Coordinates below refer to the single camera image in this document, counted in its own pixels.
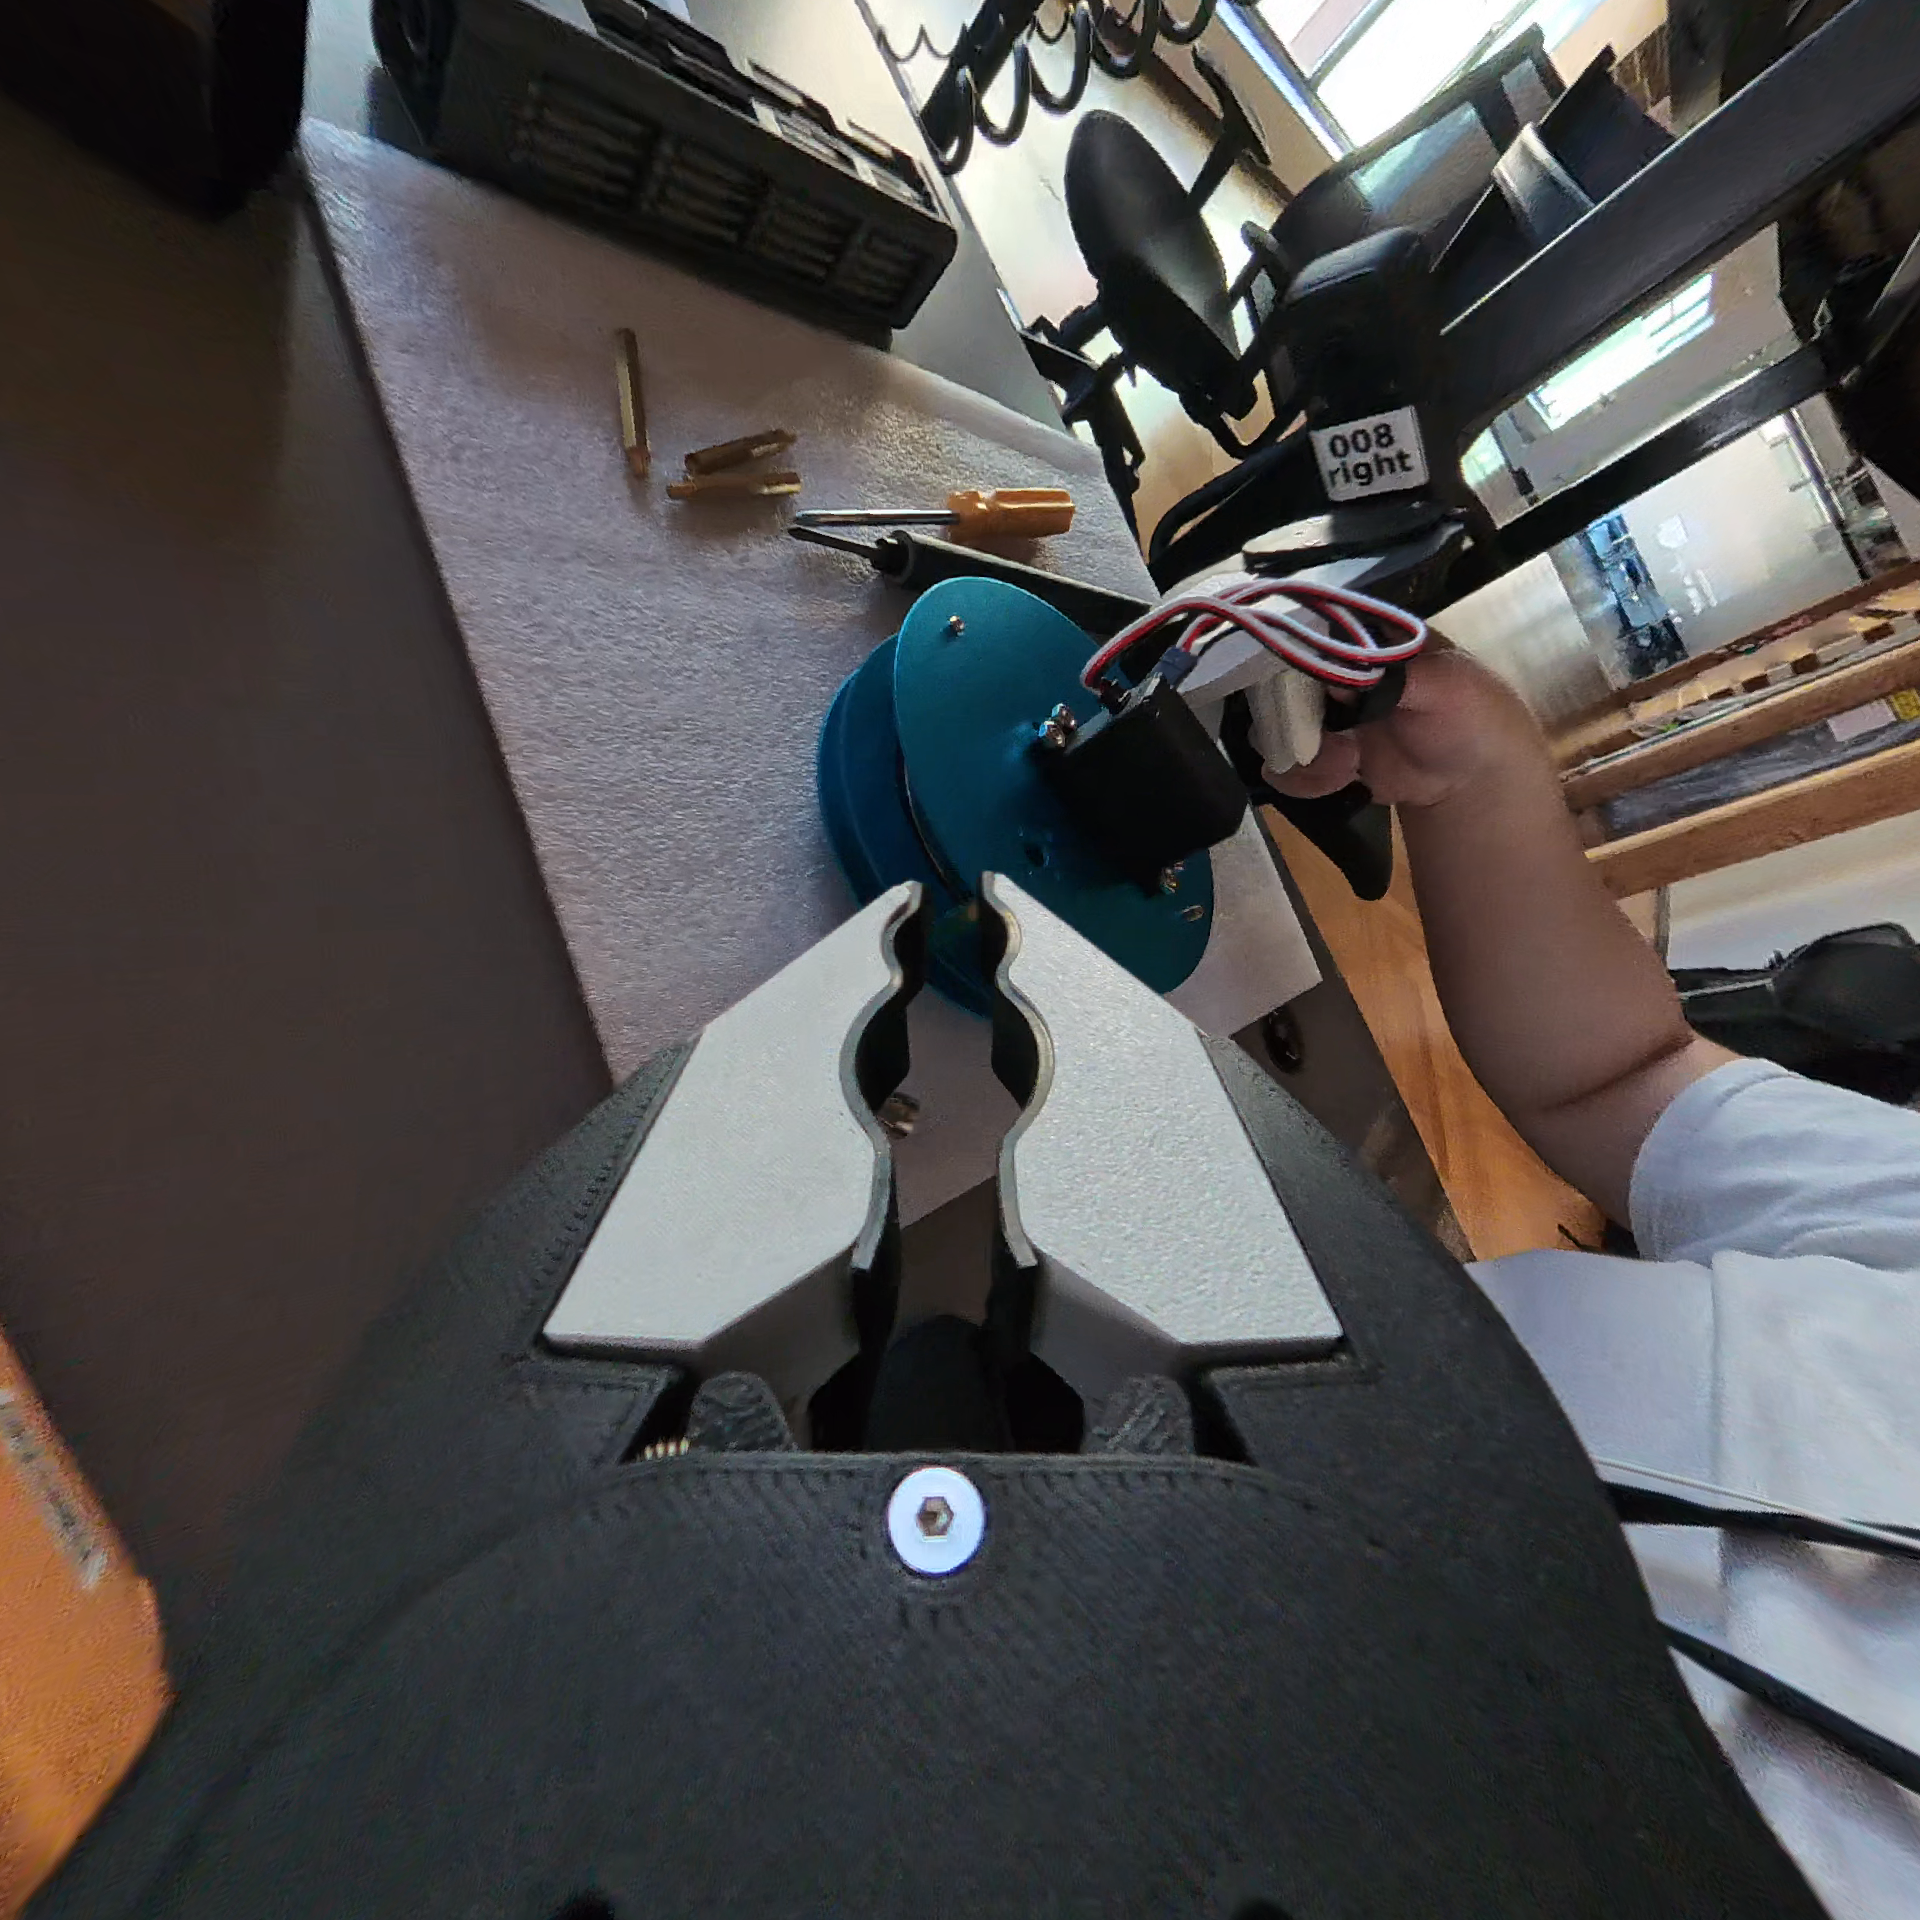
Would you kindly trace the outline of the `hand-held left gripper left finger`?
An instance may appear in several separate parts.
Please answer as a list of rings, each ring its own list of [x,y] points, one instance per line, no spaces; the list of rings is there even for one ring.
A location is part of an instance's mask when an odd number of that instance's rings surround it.
[[[899,1174],[925,891],[905,879],[714,1016],[623,1162],[544,1349],[761,1379],[813,1445],[864,1445],[899,1321]]]

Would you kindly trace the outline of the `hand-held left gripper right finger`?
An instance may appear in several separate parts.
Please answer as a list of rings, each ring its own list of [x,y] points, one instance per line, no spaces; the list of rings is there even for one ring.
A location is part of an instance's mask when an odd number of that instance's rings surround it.
[[[1035,1359],[1081,1407],[1131,1379],[1320,1365],[1339,1313],[1213,1042],[1007,877],[983,877],[993,1155],[993,1365]]]

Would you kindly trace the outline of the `black servo motor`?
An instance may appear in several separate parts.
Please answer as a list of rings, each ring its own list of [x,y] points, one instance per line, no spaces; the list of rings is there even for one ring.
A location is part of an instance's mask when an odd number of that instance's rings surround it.
[[[1141,895],[1236,840],[1247,813],[1243,780],[1167,666],[1085,724],[1059,704],[1031,757],[1069,824]]]

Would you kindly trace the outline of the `blue round metal plate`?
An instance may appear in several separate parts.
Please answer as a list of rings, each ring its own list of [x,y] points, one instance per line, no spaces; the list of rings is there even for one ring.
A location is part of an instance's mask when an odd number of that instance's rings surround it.
[[[1044,780],[1044,724],[1098,718],[1080,681],[1098,638],[1035,592],[1001,580],[925,590],[894,645],[905,802],[935,877],[975,908],[1005,877],[1085,934],[1141,985],[1180,988],[1213,940],[1213,851],[1190,851],[1167,891],[1118,851],[1114,813],[1081,824]]]

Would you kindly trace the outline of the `person's right forearm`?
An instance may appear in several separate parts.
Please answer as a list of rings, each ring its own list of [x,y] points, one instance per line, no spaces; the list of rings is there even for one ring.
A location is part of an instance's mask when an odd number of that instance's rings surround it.
[[[1463,1063],[1525,1145],[1624,1225],[1654,1122],[1737,1055],[1686,1023],[1539,749],[1501,742],[1451,764],[1367,749],[1364,780],[1401,813],[1433,985]]]

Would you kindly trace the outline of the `black standing desk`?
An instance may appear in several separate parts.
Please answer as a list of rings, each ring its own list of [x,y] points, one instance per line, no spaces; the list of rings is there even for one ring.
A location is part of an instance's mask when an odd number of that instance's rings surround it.
[[[1446,325],[1446,397],[1476,436],[1758,229],[1780,229],[1803,347],[1516,518],[1491,541],[1501,562],[1546,551],[1808,397],[1914,491],[1920,11],[1857,0],[1788,18],[1775,65]]]

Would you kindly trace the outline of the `grey desk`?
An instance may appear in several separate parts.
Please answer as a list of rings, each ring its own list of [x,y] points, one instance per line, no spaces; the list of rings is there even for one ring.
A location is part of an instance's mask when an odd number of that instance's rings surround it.
[[[150,1663],[615,1077],[303,186],[208,219],[6,95],[6,1337]]]

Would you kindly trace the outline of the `person's right hand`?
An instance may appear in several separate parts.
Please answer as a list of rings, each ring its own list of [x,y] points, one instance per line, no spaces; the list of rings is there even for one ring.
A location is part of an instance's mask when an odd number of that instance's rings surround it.
[[[1451,808],[1532,798],[1562,782],[1532,716],[1489,665],[1433,638],[1410,666],[1397,710],[1343,731],[1320,728],[1306,764],[1270,769],[1282,798],[1318,802],[1364,782],[1387,808]]]

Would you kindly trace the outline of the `black office chair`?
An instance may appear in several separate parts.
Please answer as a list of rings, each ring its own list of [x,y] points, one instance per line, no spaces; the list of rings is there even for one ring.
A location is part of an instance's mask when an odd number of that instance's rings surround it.
[[[1194,186],[1114,112],[1081,117],[1069,141],[1069,224],[1098,279],[1103,330],[1236,462],[1270,436],[1260,427],[1243,444],[1236,425],[1277,353],[1277,294],[1259,294],[1259,255],[1241,278],[1225,271],[1201,207],[1243,155],[1268,162],[1260,125],[1243,112],[1225,117]]]

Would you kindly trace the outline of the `grey foam mat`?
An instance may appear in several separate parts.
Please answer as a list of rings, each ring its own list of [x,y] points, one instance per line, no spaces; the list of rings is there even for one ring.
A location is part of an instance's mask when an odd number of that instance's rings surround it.
[[[908,592],[780,504],[668,504],[617,444],[630,330],[657,472],[798,427],[816,507],[1069,486],[1035,567],[1150,598],[1098,450],[401,146],[299,162],[615,1077],[852,915],[816,742]]]

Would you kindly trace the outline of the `black screwdriver bit case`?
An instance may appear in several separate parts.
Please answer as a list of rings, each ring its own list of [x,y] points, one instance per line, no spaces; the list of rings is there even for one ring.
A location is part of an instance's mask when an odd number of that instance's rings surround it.
[[[958,229],[905,146],[668,6],[379,0],[432,162],[852,337],[916,324]]]

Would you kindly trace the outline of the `orange cardboard box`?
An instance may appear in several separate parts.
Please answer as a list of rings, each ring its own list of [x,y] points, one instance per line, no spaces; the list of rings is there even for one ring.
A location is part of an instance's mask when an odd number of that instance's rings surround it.
[[[163,1611],[0,1349],[0,1913],[22,1914],[171,1710]]]

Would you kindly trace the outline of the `black foam block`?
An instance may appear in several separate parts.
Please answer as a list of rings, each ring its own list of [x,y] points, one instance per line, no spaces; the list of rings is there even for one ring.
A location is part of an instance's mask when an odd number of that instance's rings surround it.
[[[0,81],[201,215],[279,178],[303,105],[303,0],[9,0]]]

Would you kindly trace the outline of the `yellow handled screwdriver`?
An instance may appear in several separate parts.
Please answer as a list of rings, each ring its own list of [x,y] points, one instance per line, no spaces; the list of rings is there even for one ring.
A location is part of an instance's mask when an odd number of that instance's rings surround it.
[[[945,507],[798,510],[793,528],[935,528],[958,543],[1056,541],[1074,528],[1069,486],[970,486]]]

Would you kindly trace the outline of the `black handled screwdriver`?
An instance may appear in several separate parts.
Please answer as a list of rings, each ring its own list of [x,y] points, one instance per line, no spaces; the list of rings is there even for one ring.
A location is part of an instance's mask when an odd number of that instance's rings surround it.
[[[951,583],[951,580],[993,580],[993,583],[1007,583],[1007,590],[1022,590],[1022,592],[1043,598],[1044,607],[1064,614],[1074,625],[1081,625],[1098,638],[1112,638],[1112,635],[1129,632],[1150,607],[1148,598],[1131,598],[1131,592],[1118,592],[1118,590],[1052,575],[1043,567],[991,557],[991,551],[975,551],[975,546],[961,546],[961,543],[951,543],[951,541],[929,541],[929,533],[910,533],[910,528],[852,541],[852,533],[840,533],[840,528],[826,528],[826,527],[787,527],[787,541],[856,557],[885,583],[905,590],[905,592],[925,592],[925,590]]]

